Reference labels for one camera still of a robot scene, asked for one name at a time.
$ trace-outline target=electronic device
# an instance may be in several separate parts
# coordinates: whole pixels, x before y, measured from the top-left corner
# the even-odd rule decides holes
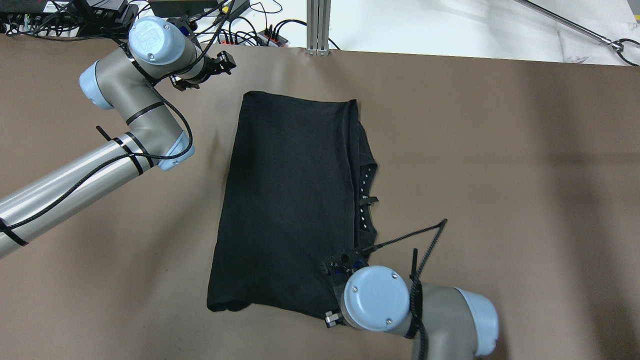
[[[0,0],[0,13],[47,15],[58,11],[60,6],[66,6],[71,1],[43,1],[43,0]],[[127,0],[87,0],[94,10],[122,14],[127,8]]]
[[[135,16],[138,14],[139,6],[136,4],[129,4],[125,6],[123,12],[111,12],[103,10],[94,10],[93,14],[98,20],[98,23],[103,24],[109,29],[117,29],[112,31],[112,34],[119,39],[126,39],[129,36],[129,28],[134,22]],[[95,27],[85,26],[81,28],[77,35],[78,37],[90,37],[90,36],[102,36],[100,29]]]
[[[250,6],[251,2],[249,2],[249,0],[236,0],[234,2],[234,8],[231,9],[231,12],[229,13],[229,21],[233,21],[238,16],[242,15],[242,13],[247,11]]]
[[[149,0],[151,10],[158,17],[194,16],[221,5],[218,0]]]

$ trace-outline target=wire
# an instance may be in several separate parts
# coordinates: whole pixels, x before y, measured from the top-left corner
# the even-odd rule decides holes
[[[237,31],[237,32],[235,32],[235,33],[229,33],[227,30],[224,30],[224,29],[223,29],[223,30],[220,32],[220,36],[218,37],[218,39],[213,39],[213,40],[217,40],[217,41],[218,41],[218,43],[219,43],[219,44],[221,44],[221,37],[222,37],[222,35],[224,35],[224,36],[225,36],[225,39],[226,39],[226,40],[228,41],[228,43],[230,43],[230,44],[240,45],[240,44],[242,44],[243,42],[247,42],[247,43],[249,43],[250,45],[254,45],[254,46],[256,46],[256,45],[257,45],[256,43],[252,43],[252,42],[250,42],[250,40],[255,40],[255,39],[254,39],[254,36],[253,36],[253,35],[251,35],[250,33],[245,32],[245,31]],[[243,39],[243,41],[238,42],[238,41],[237,41],[237,39],[239,39],[239,38]]]
[[[253,46],[260,46],[260,45],[261,45],[261,43],[262,43],[262,39],[260,39],[257,35],[251,35],[251,33],[247,33],[247,32],[244,32],[244,31],[236,31],[236,34],[238,34],[238,35],[246,34],[246,36],[245,36],[245,37],[241,37],[241,38],[243,39],[243,41],[241,41],[241,42],[237,43],[236,45],[240,45],[240,44],[242,44],[243,42],[248,42],[249,44],[251,44],[251,45],[253,45]],[[255,43],[250,42],[250,40],[251,40],[251,39],[250,39],[250,38],[247,38],[247,37],[251,37],[251,38],[253,38],[253,40],[255,41]]]
[[[251,26],[251,30],[253,30],[253,33],[256,34],[256,37],[257,37],[258,32],[255,30],[255,27],[253,26],[253,24],[249,20],[247,20],[246,17],[242,17],[242,16],[238,16],[229,22],[229,32],[231,32],[231,24],[233,24],[233,22],[236,21],[237,19],[244,20],[247,24],[249,24],[249,26]]]
[[[27,36],[31,36],[31,37],[35,37],[35,38],[41,38],[43,40],[53,40],[53,41],[61,41],[61,42],[65,42],[65,41],[81,41],[84,39],[93,39],[93,38],[106,38],[106,37],[113,37],[113,32],[117,32],[120,29],[124,29],[124,28],[128,28],[144,11],[147,11],[148,9],[150,9],[150,5],[148,3],[147,0],[134,0],[132,1],[142,1],[144,3],[147,3],[142,9],[138,10],[138,12],[136,12],[135,15],[132,16],[132,18],[119,25],[119,26],[113,26],[113,27],[104,27],[103,24],[97,24],[95,22],[89,21],[88,19],[84,19],[82,17],[78,17],[76,14],[74,14],[73,12],[70,12],[68,10],[68,7],[72,4],[72,2],[68,2],[67,4],[64,5],[60,5],[58,3],[53,2],[53,5],[56,7],[56,11],[50,15],[48,15],[47,17],[45,17],[42,22],[39,22],[38,26],[34,27],[33,29],[28,29],[27,31],[19,31],[18,29],[14,29],[13,31],[10,31],[7,33],[8,36],[15,36],[15,35],[27,35]],[[65,16],[69,16],[71,19],[73,19],[76,23],[75,24],[71,24],[71,25],[60,25],[60,21],[61,21],[61,15],[65,15]],[[96,27],[100,27],[103,32],[101,35],[90,35],[88,37],[84,37],[81,35],[76,35],[78,37],[81,37],[82,39],[67,39],[67,40],[62,40],[62,39],[54,39],[54,38],[46,38],[43,37],[42,35],[40,35],[41,32],[46,31],[45,36],[48,36],[48,34],[51,31],[54,31],[56,36],[59,37],[60,35],[62,35],[63,32],[66,31],[72,31],[75,29],[79,29],[78,30],[78,34],[80,34],[80,32],[82,31],[82,29],[84,29],[87,25],[92,25],[92,26],[96,26]]]
[[[280,30],[282,29],[282,26],[290,22],[295,22],[296,24],[307,26],[306,22],[298,19],[287,19],[287,20],[280,21],[278,24],[276,24],[275,28],[273,29],[276,34],[276,38],[280,36]],[[341,50],[340,47],[331,38],[329,38],[329,42],[331,42],[336,49]]]
[[[635,40],[631,40],[629,38],[621,38],[618,41],[615,41],[615,43],[617,43],[618,45],[622,45],[623,46],[623,42],[630,42],[632,44],[635,44],[636,47],[640,47],[640,42],[637,42]],[[624,47],[622,48],[621,51],[616,51],[616,54],[618,54],[618,56],[622,59],[622,61],[624,61],[625,63],[631,65],[631,66],[638,66],[638,64],[636,63],[632,63],[631,61],[629,61],[624,55],[622,55],[622,53],[624,52]]]
[[[448,221],[447,219],[443,219],[437,225],[425,227],[424,229],[420,229],[420,230],[414,231],[412,233],[408,233],[406,235],[402,235],[399,238],[395,238],[393,240],[389,240],[389,241],[386,241],[384,243],[373,245],[373,246],[370,246],[370,247],[367,247],[367,248],[363,249],[363,252],[371,253],[372,251],[378,250],[378,249],[380,249],[382,247],[385,247],[387,245],[391,245],[393,243],[397,243],[397,242],[399,242],[401,240],[404,240],[406,238],[410,238],[412,236],[425,233],[426,231],[438,229],[438,232],[434,235],[433,240],[431,240],[431,244],[429,244],[429,248],[424,253],[424,256],[422,257],[422,261],[420,262],[420,265],[416,269],[415,276],[413,276],[413,279],[412,279],[411,292],[410,292],[410,296],[409,296],[409,299],[410,299],[410,302],[409,302],[410,311],[411,311],[411,314],[413,316],[413,320],[416,323],[416,326],[417,326],[418,332],[419,332],[419,336],[420,336],[420,351],[419,351],[419,356],[418,356],[418,359],[420,359],[420,360],[423,360],[425,358],[427,349],[429,348],[429,340],[427,338],[427,331],[424,328],[424,324],[422,323],[422,319],[418,316],[418,309],[417,309],[417,305],[415,303],[416,299],[417,299],[418,292],[419,292],[419,288],[421,287],[420,275],[422,273],[422,270],[424,269],[424,265],[426,265],[427,260],[431,256],[431,253],[433,252],[433,248],[436,246],[436,243],[438,242],[438,239],[440,238],[440,235],[442,234],[442,231],[444,230],[445,225],[447,225],[447,221]]]
[[[268,14],[268,12],[267,12],[267,11],[265,11],[265,9],[264,9],[264,5],[262,5],[262,3],[256,3],[256,4],[260,4],[260,7],[262,8],[262,11],[258,11],[258,10],[256,10],[256,11],[257,11],[257,12],[261,12],[261,13],[263,13],[263,14],[264,14],[264,32],[265,32],[265,37],[267,38],[267,44],[266,44],[265,46],[269,46],[269,41],[270,41],[271,39],[270,39],[268,36],[266,36],[266,35],[267,35],[267,34],[266,34],[267,29],[269,28],[269,22],[267,21],[267,14]]]
[[[265,14],[268,14],[268,13],[280,13],[280,12],[282,11],[282,5],[281,5],[278,1],[276,1],[276,0],[273,0],[273,2],[274,2],[274,3],[276,3],[276,4],[280,7],[280,9],[279,9],[278,11],[276,11],[276,12],[268,12],[268,11],[266,11],[266,10],[264,9],[264,5],[262,4],[262,2],[261,2],[261,1],[259,1],[259,2],[255,3],[255,4],[251,4],[249,7],[251,8],[251,10],[253,10],[253,11],[255,11],[255,12],[259,12],[259,13],[265,13]],[[258,10],[258,9],[253,8],[253,6],[254,6],[254,5],[258,5],[258,4],[259,4],[259,5],[260,5],[260,7],[262,8],[262,11],[260,11],[260,10]]]
[[[208,28],[206,28],[206,29],[204,29],[204,30],[202,30],[202,31],[199,31],[199,32],[197,32],[197,33],[194,33],[194,34],[196,34],[196,35],[206,34],[206,33],[207,33],[207,31],[211,30],[211,28],[213,28],[215,25],[218,25],[218,24],[215,24],[215,23],[214,23],[214,24],[211,24],[211,26],[209,26]]]
[[[233,5],[234,5],[235,1],[236,1],[236,0],[231,0],[231,2],[230,2],[230,4],[229,4],[228,8],[233,9]],[[215,33],[214,33],[214,35],[213,35],[213,38],[217,38],[217,37],[219,36],[220,31],[222,30],[222,24],[224,24],[224,23],[225,23],[225,21],[227,21],[227,20],[229,19],[229,14],[230,14],[230,12],[227,12],[227,13],[225,13],[224,15],[223,15],[223,14],[220,14],[220,15],[218,16],[218,18],[216,18],[216,20],[214,20],[214,22],[213,22],[213,24],[212,24],[212,26],[211,26],[211,27],[213,27],[213,26],[215,26],[215,25],[217,25],[217,24],[220,24],[220,26],[218,26],[218,29],[216,30],[216,32],[215,32]],[[204,58],[204,56],[207,54],[207,52],[209,51],[209,49],[211,48],[211,46],[213,45],[213,43],[214,43],[213,41],[210,41],[210,42],[207,44],[207,46],[204,48],[204,50],[202,51],[202,53],[200,53],[200,55],[198,55],[198,57],[196,57],[196,59],[195,59],[195,60],[193,60],[193,62],[192,62],[192,63],[190,63],[189,65],[185,66],[185,67],[184,67],[184,68],[182,68],[182,69],[176,70],[176,71],[174,71],[174,72],[172,72],[172,73],[169,73],[169,74],[167,74],[167,75],[165,75],[165,76],[161,77],[160,79],[158,79],[158,81],[161,81],[161,80],[163,80],[163,79],[166,79],[166,78],[168,78],[169,76],[172,76],[172,75],[175,75],[175,74],[183,74],[183,73],[185,73],[185,72],[187,72],[187,71],[191,70],[191,69],[192,69],[192,68],[193,68],[193,67],[194,67],[198,62],[200,62],[200,60],[202,60],[202,59]]]
[[[28,37],[32,37],[32,38],[39,38],[40,40],[59,41],[59,42],[84,41],[84,40],[91,40],[96,38],[104,38],[104,36],[100,36],[100,35],[96,35],[92,37],[69,38],[69,39],[60,38],[60,37],[47,37],[47,36],[41,36],[41,35],[33,35],[29,33],[23,33],[21,35],[27,35]]]

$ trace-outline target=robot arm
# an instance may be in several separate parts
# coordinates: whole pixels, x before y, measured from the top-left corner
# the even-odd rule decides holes
[[[174,72],[182,86],[197,85],[235,67],[227,53],[217,59],[201,53],[173,24],[144,17],[126,51],[113,51],[81,75],[84,94],[98,107],[115,108],[131,130],[0,200],[0,258],[153,166],[169,170],[193,154],[152,85]]]
[[[340,306],[326,313],[327,327],[342,324],[413,338],[414,360],[473,360],[493,352],[499,323],[491,301],[459,288],[417,280],[415,249],[409,279],[385,266],[369,266],[365,255],[373,248],[341,252],[323,263]],[[427,340],[422,355],[419,323]]]

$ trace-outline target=black cable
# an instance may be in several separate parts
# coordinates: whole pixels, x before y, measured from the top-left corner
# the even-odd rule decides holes
[[[194,33],[194,34],[195,35],[208,34],[207,31],[211,30],[211,28],[213,28],[215,25],[217,25],[217,24],[211,24],[211,26],[209,26],[208,28],[206,28],[206,29],[204,29],[202,31],[199,31],[197,33]]]
[[[253,26],[253,24],[252,24],[249,20],[247,20],[247,18],[246,18],[246,17],[238,16],[238,17],[236,17],[235,19],[231,20],[231,21],[229,22],[229,32],[230,32],[230,33],[231,33],[231,24],[232,24],[236,19],[244,20],[247,24],[249,24],[249,26],[251,26],[251,29],[253,30],[253,33],[255,33],[254,38],[256,39],[256,43],[258,43],[258,44],[259,44],[259,43],[262,41],[262,40],[258,37],[258,32],[255,30],[255,27]]]
[[[8,36],[14,36],[14,35],[27,35],[27,36],[31,36],[31,37],[35,37],[35,38],[41,38],[43,40],[53,40],[53,41],[61,41],[61,42],[65,42],[65,41],[81,41],[81,40],[85,40],[85,39],[93,39],[93,38],[105,38],[105,37],[111,37],[111,32],[112,31],[116,31],[122,28],[127,28],[131,25],[131,23],[133,23],[142,12],[148,10],[150,8],[150,5],[148,4],[147,0],[135,0],[135,1],[144,1],[147,3],[147,5],[145,5],[142,9],[138,10],[138,12],[131,18],[131,20],[119,25],[119,26],[115,26],[112,28],[105,28],[107,29],[108,33],[107,34],[103,34],[103,35],[92,35],[89,37],[82,37],[82,39],[68,39],[68,40],[62,40],[62,39],[54,39],[54,38],[46,38],[43,37],[41,35],[39,35],[39,33],[46,31],[47,34],[46,36],[49,34],[50,31],[55,31],[56,32],[56,36],[60,36],[62,32],[65,31],[72,31],[76,28],[80,28],[80,27],[85,27],[87,24],[89,25],[93,25],[93,26],[101,26],[101,24],[96,24],[94,22],[88,21],[87,19],[78,17],[76,14],[68,11],[68,7],[72,4],[72,2],[70,1],[69,3],[65,4],[65,5],[60,5],[58,3],[53,3],[54,6],[56,7],[56,11],[50,15],[48,15],[47,17],[44,18],[44,20],[35,28],[29,31],[12,31],[11,33],[8,33]],[[74,19],[77,23],[73,24],[73,25],[66,25],[66,26],[60,26],[59,21],[61,19],[60,15],[62,14],[68,15],[69,17],[71,17],[72,19]],[[47,26],[50,21],[55,20],[57,22],[56,25],[53,26]]]
[[[202,33],[200,35],[208,35],[208,34],[213,34],[213,33]],[[256,36],[252,35],[251,33],[247,33],[245,31],[236,31],[235,33],[229,33],[227,30],[223,29],[220,32],[220,35],[225,35],[226,37],[231,38],[232,40],[234,40],[232,43],[235,44],[235,45],[240,45],[243,42],[247,42],[247,43],[249,43],[249,44],[251,44],[253,46],[257,46],[256,43],[251,42],[251,40],[256,40]],[[235,42],[235,40],[237,40],[238,38],[242,39],[243,41]],[[218,43],[220,44],[220,37],[218,37],[218,39],[213,39],[213,40],[217,40]]]
[[[236,31],[236,34],[240,35],[243,39],[243,41],[237,43],[236,45],[240,45],[243,42],[248,42],[252,46],[260,46],[262,42],[262,39],[260,39],[257,35],[251,35],[251,33],[247,33],[245,31]]]
[[[627,64],[629,64],[631,66],[638,66],[638,64],[632,63],[624,55],[622,55],[622,53],[624,52],[624,45],[622,44],[623,42],[630,42],[632,44],[635,44],[637,47],[640,47],[640,42],[637,42],[635,40],[631,40],[629,38],[621,38],[620,40],[617,40],[617,41],[614,42],[614,44],[618,44],[618,45],[622,46],[622,50],[616,51],[616,54],[618,54],[618,56],[622,59],[622,61],[624,61],[625,63],[627,63]]]
[[[42,35],[33,35],[33,34],[28,34],[28,33],[24,33],[24,34],[21,34],[21,35],[27,35],[28,37],[32,37],[32,38],[39,38],[40,40],[60,41],[60,42],[84,41],[84,40],[91,40],[91,39],[95,39],[95,38],[104,38],[104,36],[101,36],[101,35],[96,35],[96,36],[92,36],[92,37],[69,38],[69,39],[64,39],[64,38],[60,38],[60,37],[47,37],[47,36],[42,36]]]
[[[255,45],[255,46],[262,45],[262,38],[258,36],[258,31],[253,26],[253,23],[251,21],[249,21],[246,17],[238,16],[237,19],[244,20],[247,24],[249,24],[249,26],[251,26],[251,30],[252,31],[250,31],[250,32],[236,31],[236,34],[244,33],[247,36],[253,37],[253,39],[255,40],[255,44],[252,44],[252,45]]]
[[[415,299],[417,298],[418,287],[420,285],[420,275],[422,273],[422,269],[424,269],[424,265],[427,263],[427,260],[429,259],[431,252],[433,251],[433,248],[438,242],[438,239],[440,238],[440,235],[442,234],[442,231],[444,230],[444,227],[446,224],[447,224],[447,219],[443,219],[438,225],[436,225],[436,227],[438,228],[438,232],[434,235],[433,240],[431,240],[431,245],[429,245],[427,252],[424,254],[424,257],[420,262],[420,266],[418,266],[415,276],[413,277],[413,282],[411,285],[410,308],[411,308],[411,314],[413,315],[414,319],[417,322],[418,332],[420,333],[420,350],[418,355],[418,359],[420,360],[423,360],[426,358],[426,352],[427,352],[427,349],[429,348],[429,340],[427,338],[427,331],[424,328],[422,319],[418,317],[418,311],[416,308],[417,305],[415,303]]]
[[[264,5],[262,5],[262,3],[256,3],[256,4],[260,4],[260,7],[262,8],[262,11],[258,11],[258,10],[256,11],[264,14],[264,37],[267,38],[267,43],[264,46],[269,46],[269,41],[271,39],[267,36],[267,29],[269,28],[269,22],[267,21],[268,12],[264,9]]]
[[[274,28],[274,31],[276,33],[276,38],[280,37],[280,30],[282,29],[282,26],[290,22],[295,22],[296,24],[307,26],[306,22],[298,19],[287,19],[287,20],[280,21],[278,24],[276,24]],[[337,50],[340,50],[340,47],[333,40],[331,40],[331,38],[329,38],[329,42],[331,42]]]
[[[218,35],[218,38],[215,39],[218,41],[219,44],[222,44],[222,36],[224,36],[224,41],[226,44],[230,44],[230,38],[233,36],[232,33],[228,32],[227,30],[222,29],[220,31],[220,34]]]
[[[255,3],[255,4],[251,4],[251,5],[249,5],[249,7],[251,8],[251,10],[253,10],[253,11],[255,11],[255,12],[259,12],[259,13],[265,13],[265,14],[268,14],[268,13],[280,13],[280,12],[282,11],[282,5],[281,5],[278,1],[276,1],[276,0],[273,0],[273,2],[274,2],[274,3],[276,3],[276,4],[280,7],[280,9],[279,9],[278,11],[276,11],[276,12],[268,12],[268,11],[266,11],[266,10],[264,9],[264,5],[263,5],[263,4],[262,4],[262,2],[260,2],[260,1],[259,1],[259,2],[257,2],[257,3]],[[260,7],[262,8],[262,11],[260,11],[260,10],[258,10],[258,9],[254,9],[254,8],[253,8],[253,6],[254,6],[254,5],[258,5],[258,4],[259,4],[259,5],[260,5]]]
[[[103,32],[103,34],[95,35],[95,36],[99,36],[99,37],[102,37],[102,38],[114,38],[114,36],[115,36],[113,34],[114,31],[117,32],[120,29],[129,28],[129,26],[138,19],[140,14],[142,14],[143,12],[145,12],[148,9],[151,8],[151,6],[149,5],[148,1],[146,1],[146,0],[136,0],[136,1],[144,1],[144,2],[147,3],[147,5],[145,5],[142,9],[139,9],[138,12],[136,12],[136,14],[133,15],[129,21],[127,21],[127,22],[125,22],[125,23],[123,23],[121,25],[107,28],[103,24],[97,24],[95,22],[91,22],[91,21],[89,21],[87,19],[84,19],[84,18],[80,19],[80,21],[82,21],[85,24],[92,25],[92,26],[100,28],[100,30]]]
[[[393,240],[389,240],[389,241],[385,241],[383,243],[379,243],[377,245],[374,245],[374,247],[376,248],[376,250],[378,250],[378,249],[383,248],[383,247],[385,247],[387,245],[391,245],[393,243],[397,243],[397,242],[399,242],[401,240],[410,238],[412,236],[415,236],[415,235],[418,235],[418,234],[422,234],[422,233],[426,233],[427,231],[431,231],[433,229],[438,229],[439,227],[440,227],[440,224],[434,225],[434,226],[425,227],[424,229],[420,229],[420,230],[414,231],[412,233],[408,233],[406,235],[402,235],[399,238],[395,238]]]
[[[95,173],[97,173],[98,171],[102,170],[104,167],[118,161],[124,158],[128,158],[129,154],[122,154],[119,156],[116,156],[115,158],[111,158],[105,162],[103,162],[102,164],[98,165],[97,167],[95,167],[95,169],[91,170],[88,174],[86,174],[82,179],[78,180],[77,183],[75,183],[74,186],[72,186],[69,190],[67,190],[67,192],[65,192],[64,194],[62,194],[62,196],[58,197],[54,202],[50,203],[46,208],[40,210],[39,212],[35,213],[34,215],[24,219],[23,221],[17,222],[13,225],[9,225],[7,226],[7,228],[9,230],[14,230],[20,226],[26,225],[34,220],[36,220],[37,218],[41,217],[42,215],[48,213],[51,209],[55,208],[59,203],[61,203],[63,200],[65,200],[67,197],[69,197],[69,195],[71,195],[72,192],[76,191],[85,181],[89,180],[89,178],[93,175],[95,175]]]

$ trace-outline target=light blue joint cap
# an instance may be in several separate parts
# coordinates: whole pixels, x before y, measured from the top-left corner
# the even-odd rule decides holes
[[[363,329],[389,331],[409,312],[409,290],[395,271],[367,266],[356,271],[344,288],[344,307]]]
[[[465,298],[471,317],[476,325],[478,346],[476,356],[487,356],[495,349],[498,340],[499,324],[498,312],[489,299],[482,295],[455,288]]]
[[[187,133],[183,131],[182,134],[178,136],[178,140],[173,143],[173,146],[171,146],[171,149],[169,149],[165,156],[173,156],[179,154],[187,148],[187,145],[189,145],[189,138],[187,137]],[[179,158],[175,159],[160,160],[160,162],[158,163],[158,167],[163,169],[164,171],[167,171],[173,168],[175,165],[182,163],[184,160],[193,155],[194,152],[196,152],[196,148],[191,145],[191,148],[189,149],[189,151],[187,151],[187,153],[185,153],[185,155],[182,155]]]
[[[113,106],[104,98],[100,88],[98,87],[98,79],[95,77],[95,65],[89,66],[82,74],[80,74],[80,88],[92,103],[101,109],[109,110],[113,109]]]
[[[175,25],[156,16],[137,20],[129,30],[129,49],[142,61],[166,65],[184,52],[184,35]]]

